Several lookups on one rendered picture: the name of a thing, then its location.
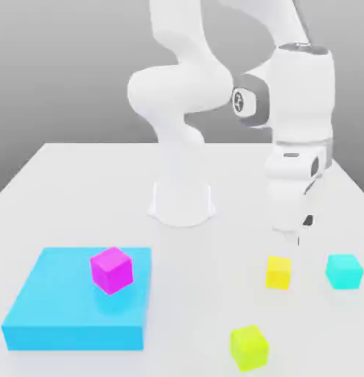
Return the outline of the small lime cube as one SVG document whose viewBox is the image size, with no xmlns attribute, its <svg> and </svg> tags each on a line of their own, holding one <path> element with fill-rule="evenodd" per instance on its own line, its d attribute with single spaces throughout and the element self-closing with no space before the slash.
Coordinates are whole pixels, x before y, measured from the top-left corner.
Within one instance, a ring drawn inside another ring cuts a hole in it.
<svg viewBox="0 0 364 377">
<path fill-rule="evenodd" d="M 231 332 L 230 352 L 241 372 L 267 364 L 269 344 L 257 325 L 234 329 Z"/>
</svg>

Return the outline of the large blue box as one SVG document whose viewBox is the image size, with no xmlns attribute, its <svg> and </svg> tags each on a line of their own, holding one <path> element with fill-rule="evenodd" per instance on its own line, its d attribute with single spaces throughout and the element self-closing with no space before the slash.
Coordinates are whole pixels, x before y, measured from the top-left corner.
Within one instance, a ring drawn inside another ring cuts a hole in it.
<svg viewBox="0 0 364 377">
<path fill-rule="evenodd" d="M 91 277 L 100 247 L 42 250 L 1 329 L 8 350 L 143 350 L 152 250 L 126 247 L 134 282 L 107 295 Z"/>
</svg>

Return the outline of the small cyan cube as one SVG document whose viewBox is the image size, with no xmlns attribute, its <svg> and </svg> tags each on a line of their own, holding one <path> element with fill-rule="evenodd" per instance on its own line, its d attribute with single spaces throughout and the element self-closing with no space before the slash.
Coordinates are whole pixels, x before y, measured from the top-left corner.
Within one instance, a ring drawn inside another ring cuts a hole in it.
<svg viewBox="0 0 364 377">
<path fill-rule="evenodd" d="M 358 289 L 363 267 L 353 254 L 329 255 L 326 276 L 333 289 Z"/>
</svg>

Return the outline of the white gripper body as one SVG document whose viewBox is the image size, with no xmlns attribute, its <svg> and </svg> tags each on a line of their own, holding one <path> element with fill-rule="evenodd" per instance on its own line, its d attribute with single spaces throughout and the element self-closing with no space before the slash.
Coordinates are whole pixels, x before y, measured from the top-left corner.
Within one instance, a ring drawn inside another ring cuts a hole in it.
<svg viewBox="0 0 364 377">
<path fill-rule="evenodd" d="M 298 235 L 303 226 L 312 226 L 309 191 L 316 179 L 269 179 L 269 203 L 272 229 L 284 235 Z"/>
</svg>

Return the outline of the small yellow cube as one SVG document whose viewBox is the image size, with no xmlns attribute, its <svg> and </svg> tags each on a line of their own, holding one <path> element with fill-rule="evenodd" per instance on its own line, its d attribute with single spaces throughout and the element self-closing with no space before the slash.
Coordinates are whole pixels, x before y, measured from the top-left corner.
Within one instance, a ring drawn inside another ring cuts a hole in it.
<svg viewBox="0 0 364 377">
<path fill-rule="evenodd" d="M 272 289 L 288 290 L 290 286 L 292 261 L 290 258 L 269 256 L 265 286 Z"/>
</svg>

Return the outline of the small magenta cube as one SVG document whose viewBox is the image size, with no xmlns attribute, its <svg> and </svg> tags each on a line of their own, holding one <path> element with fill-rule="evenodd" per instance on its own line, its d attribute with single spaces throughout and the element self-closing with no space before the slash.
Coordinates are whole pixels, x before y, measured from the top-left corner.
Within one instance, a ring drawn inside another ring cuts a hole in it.
<svg viewBox="0 0 364 377">
<path fill-rule="evenodd" d="M 90 258 L 93 282 L 107 295 L 113 295 L 133 282 L 133 261 L 117 247 Z"/>
</svg>

